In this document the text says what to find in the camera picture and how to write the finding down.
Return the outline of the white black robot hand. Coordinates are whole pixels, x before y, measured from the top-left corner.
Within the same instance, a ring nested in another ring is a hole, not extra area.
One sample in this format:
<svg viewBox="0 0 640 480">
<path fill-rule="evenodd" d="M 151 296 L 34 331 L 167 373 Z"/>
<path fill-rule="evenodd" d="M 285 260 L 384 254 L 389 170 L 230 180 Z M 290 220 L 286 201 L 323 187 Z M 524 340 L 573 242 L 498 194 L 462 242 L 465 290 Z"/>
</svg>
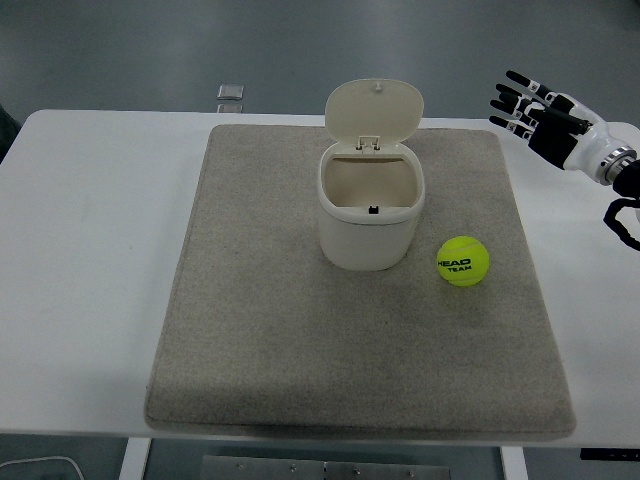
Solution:
<svg viewBox="0 0 640 480">
<path fill-rule="evenodd" d="M 627 142 L 611 135 L 598 114 L 566 93 L 509 70 L 516 87 L 498 84 L 490 105 L 505 117 L 490 122 L 516 137 L 549 164 L 575 170 L 609 185 L 607 171 L 618 158 L 632 152 Z"/>
</svg>

